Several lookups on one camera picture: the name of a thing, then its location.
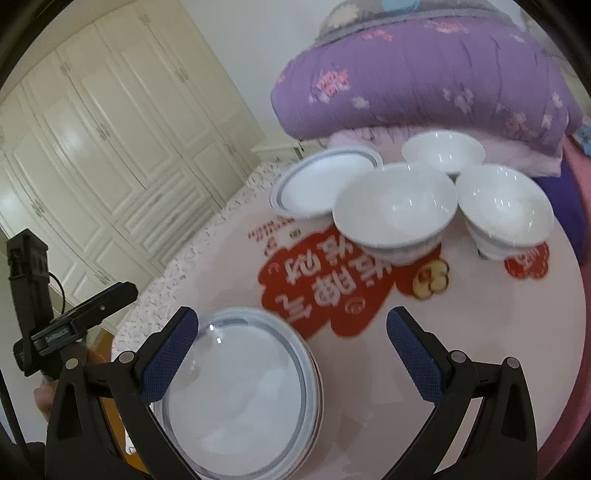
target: black cable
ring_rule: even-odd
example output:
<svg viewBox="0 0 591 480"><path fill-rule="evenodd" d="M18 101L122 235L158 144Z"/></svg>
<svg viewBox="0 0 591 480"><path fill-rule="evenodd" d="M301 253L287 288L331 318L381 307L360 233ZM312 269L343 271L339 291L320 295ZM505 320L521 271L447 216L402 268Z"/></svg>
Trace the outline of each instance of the black cable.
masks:
<svg viewBox="0 0 591 480"><path fill-rule="evenodd" d="M6 382L4 381L4 376L2 375L2 371L0 370L0 399L2 400L2 406L4 407L4 413L6 414L6 418L8 419L8 425L12 431L12 435L17 443L17 445L21 448L22 454L25 456L27 462L32 465L33 460L31 458L31 452L27 447L27 443L25 442L25 437L22 435L21 426L18 424L17 414L14 411L14 406L12 405L12 401L10 400L10 394L8 393L8 387L6 386Z"/></svg>
<svg viewBox="0 0 591 480"><path fill-rule="evenodd" d="M51 278L53 278L57 282L58 286L60 287L60 290L61 290L61 314L64 315L64 313L66 312L66 294L64 292L64 287L61 286L60 281L57 279L57 277L53 273L49 272L49 276Z"/></svg>

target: purple blanket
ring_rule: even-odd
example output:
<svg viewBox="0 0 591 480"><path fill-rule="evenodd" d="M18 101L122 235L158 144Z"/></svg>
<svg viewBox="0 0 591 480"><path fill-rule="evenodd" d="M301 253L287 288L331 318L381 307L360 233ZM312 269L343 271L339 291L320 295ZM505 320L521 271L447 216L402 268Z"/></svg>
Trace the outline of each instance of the purple blanket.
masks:
<svg viewBox="0 0 591 480"><path fill-rule="evenodd" d="M488 18L409 20L313 47L290 61L271 101L294 138L374 125L478 127L559 152L582 113L546 51Z"/></svg>

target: blue gripper pad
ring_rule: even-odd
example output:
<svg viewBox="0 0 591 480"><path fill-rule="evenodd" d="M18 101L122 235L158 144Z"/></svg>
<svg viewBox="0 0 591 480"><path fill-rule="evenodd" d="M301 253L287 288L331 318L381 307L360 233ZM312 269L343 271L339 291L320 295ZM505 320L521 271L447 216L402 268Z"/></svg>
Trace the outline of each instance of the blue gripper pad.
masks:
<svg viewBox="0 0 591 480"><path fill-rule="evenodd" d="M386 332L423 400L439 405L443 399L443 374L396 310L388 313Z"/></svg>
<svg viewBox="0 0 591 480"><path fill-rule="evenodd" d="M142 372L140 396L146 405L164 398L198 331L197 314L187 310Z"/></svg>

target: orange floor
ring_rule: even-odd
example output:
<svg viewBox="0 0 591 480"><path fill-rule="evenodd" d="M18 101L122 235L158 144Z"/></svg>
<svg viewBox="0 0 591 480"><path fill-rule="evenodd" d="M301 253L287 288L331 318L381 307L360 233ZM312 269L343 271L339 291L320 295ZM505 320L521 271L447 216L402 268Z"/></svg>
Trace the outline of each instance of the orange floor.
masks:
<svg viewBox="0 0 591 480"><path fill-rule="evenodd" d="M95 357L97 357L97 360L110 362L112 342L113 335L103 330L99 334L99 337L97 338L97 341L93 347L90 348L90 351ZM121 418L119 417L117 407L115 407L115 402L111 398L103 398L102 402L107 414L107 418L109 419L109 423L111 424L111 428L115 434L115 437L117 438L117 442L119 443L121 451L124 453L125 459L131 466L148 473L144 464L142 463L142 460L140 460L139 455L127 455L127 453L125 453L125 430L123 427L123 422L121 422Z"/></svg>

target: light pink fabric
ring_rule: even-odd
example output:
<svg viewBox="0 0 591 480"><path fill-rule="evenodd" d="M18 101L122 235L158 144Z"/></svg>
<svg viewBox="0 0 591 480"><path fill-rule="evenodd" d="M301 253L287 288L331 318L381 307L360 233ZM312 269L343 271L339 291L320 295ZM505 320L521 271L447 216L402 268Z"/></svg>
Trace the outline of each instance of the light pink fabric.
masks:
<svg viewBox="0 0 591 480"><path fill-rule="evenodd" d="M566 138L564 157L579 184L587 218L591 219L591 158ZM581 267L587 300L587 333L579 376L556 428L538 453L538 478L544 478L566 453L591 413L591 255Z"/></svg>
<svg viewBox="0 0 591 480"><path fill-rule="evenodd" d="M328 146L344 147L362 144L379 152L384 163L402 162L404 161L402 146L406 140L434 129L445 128L416 126L341 130L330 137ZM530 177L560 177L562 153L558 157L549 157L530 149L524 142L507 140L481 130L459 129L458 131L464 132L482 143L486 151L486 163L514 168Z"/></svg>

